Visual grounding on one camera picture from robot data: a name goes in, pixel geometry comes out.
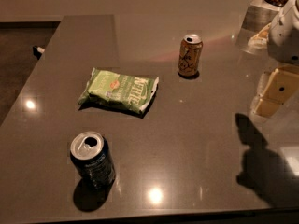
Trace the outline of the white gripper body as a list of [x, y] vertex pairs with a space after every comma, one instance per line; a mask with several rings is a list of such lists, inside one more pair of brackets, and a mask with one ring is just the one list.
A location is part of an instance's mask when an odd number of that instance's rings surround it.
[[288, 0], [272, 20], [267, 49], [281, 63], [299, 63], [299, 0]]

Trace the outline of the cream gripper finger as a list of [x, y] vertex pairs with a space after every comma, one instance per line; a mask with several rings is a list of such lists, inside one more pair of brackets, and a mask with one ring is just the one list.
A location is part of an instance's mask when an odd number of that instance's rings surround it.
[[253, 113], [261, 117], [272, 117], [298, 89], [298, 66], [280, 66], [271, 73], [264, 72], [253, 99]]
[[253, 48], [266, 48], [268, 43], [268, 34], [270, 23], [265, 25], [256, 35], [254, 35], [248, 42], [248, 45]]

